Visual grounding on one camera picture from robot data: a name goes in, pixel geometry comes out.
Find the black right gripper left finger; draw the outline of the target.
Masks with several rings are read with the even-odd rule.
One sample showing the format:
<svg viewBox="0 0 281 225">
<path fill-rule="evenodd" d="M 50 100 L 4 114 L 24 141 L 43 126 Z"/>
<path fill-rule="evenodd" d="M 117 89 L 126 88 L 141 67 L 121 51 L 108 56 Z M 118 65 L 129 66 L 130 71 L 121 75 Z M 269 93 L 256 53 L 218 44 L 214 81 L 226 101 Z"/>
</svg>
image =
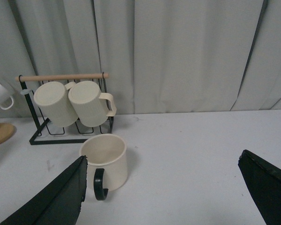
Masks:
<svg viewBox="0 0 281 225">
<path fill-rule="evenodd" d="M 87 187 L 87 159 L 76 159 L 2 225 L 75 225 Z"/>
</svg>

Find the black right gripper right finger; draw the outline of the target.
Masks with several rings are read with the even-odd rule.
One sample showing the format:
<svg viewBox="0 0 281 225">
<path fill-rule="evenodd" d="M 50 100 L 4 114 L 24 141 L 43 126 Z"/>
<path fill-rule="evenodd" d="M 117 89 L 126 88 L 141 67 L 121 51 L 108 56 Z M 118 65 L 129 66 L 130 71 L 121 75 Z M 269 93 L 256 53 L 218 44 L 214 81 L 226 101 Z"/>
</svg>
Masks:
<svg viewBox="0 0 281 225">
<path fill-rule="evenodd" d="M 281 169 L 249 150 L 238 160 L 249 193 L 267 225 L 281 225 Z"/>
</svg>

